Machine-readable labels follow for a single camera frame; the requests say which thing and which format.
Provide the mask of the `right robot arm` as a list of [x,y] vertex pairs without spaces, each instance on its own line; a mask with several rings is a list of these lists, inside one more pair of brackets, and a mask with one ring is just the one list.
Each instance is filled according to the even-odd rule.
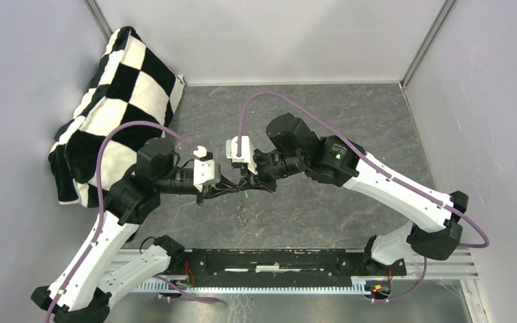
[[321,184],[372,197],[408,219],[389,234],[368,240],[361,258],[367,273],[378,275],[412,254],[447,260],[459,247],[462,226],[457,212],[466,210],[465,193],[445,194],[422,186],[379,163],[361,146],[356,154],[355,143],[346,145],[336,135],[317,137],[290,113],[272,120],[266,134],[275,146],[268,153],[255,149],[247,136],[226,141],[226,157],[252,185],[273,192],[277,180],[305,173]]

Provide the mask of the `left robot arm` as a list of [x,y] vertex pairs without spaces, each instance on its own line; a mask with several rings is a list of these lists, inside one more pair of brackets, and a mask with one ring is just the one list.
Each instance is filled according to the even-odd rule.
[[170,236],[157,237],[138,257],[108,272],[125,242],[160,206],[164,194],[188,194],[198,202],[221,184],[220,167],[205,147],[194,150],[193,166],[182,168],[174,144],[153,138],[100,203],[87,240],[59,278],[35,288],[32,301],[46,311],[47,322],[103,322],[113,307],[138,285],[164,272],[191,275],[184,246]]

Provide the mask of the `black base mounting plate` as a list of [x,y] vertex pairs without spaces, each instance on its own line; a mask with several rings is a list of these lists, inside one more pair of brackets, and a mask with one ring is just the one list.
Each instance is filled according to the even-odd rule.
[[195,287],[347,287],[351,278],[407,274],[405,261],[378,264],[347,249],[192,249],[162,273],[189,276]]

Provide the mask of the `black white checkered blanket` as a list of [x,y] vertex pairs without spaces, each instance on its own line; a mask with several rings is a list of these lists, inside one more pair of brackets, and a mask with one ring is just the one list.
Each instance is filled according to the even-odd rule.
[[131,26],[117,29],[88,90],[61,126],[47,160],[62,205],[96,208],[96,162],[106,136],[133,121],[169,126],[185,88]]

